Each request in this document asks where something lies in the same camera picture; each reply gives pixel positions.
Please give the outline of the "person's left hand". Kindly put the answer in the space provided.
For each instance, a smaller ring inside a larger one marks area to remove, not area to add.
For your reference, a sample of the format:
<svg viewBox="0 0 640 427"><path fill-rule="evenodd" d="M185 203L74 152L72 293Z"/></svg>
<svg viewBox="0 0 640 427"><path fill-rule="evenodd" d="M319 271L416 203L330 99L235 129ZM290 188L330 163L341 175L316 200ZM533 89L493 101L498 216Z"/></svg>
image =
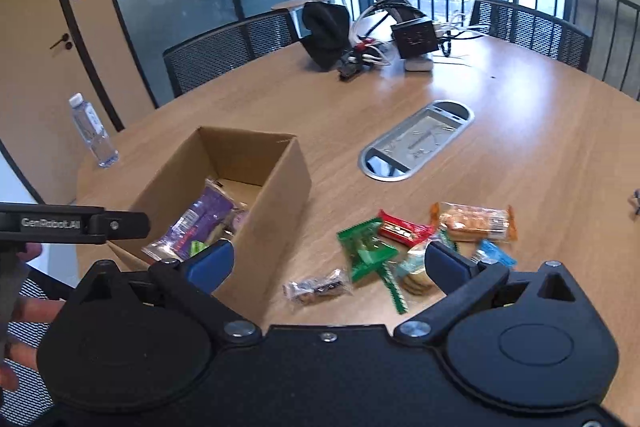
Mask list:
<svg viewBox="0 0 640 427"><path fill-rule="evenodd" d="M42 253L39 243L27 243L25 248L17 254L24 262L29 262ZM11 320L17 323L51 324L65 305L64 300L44 300L32 297L20 297L13 307ZM2 352L2 358L9 359L34 371L38 371L37 349L30 347L22 340L11 339ZM12 367L1 363L1 388L7 391L17 391L20 382Z"/></svg>

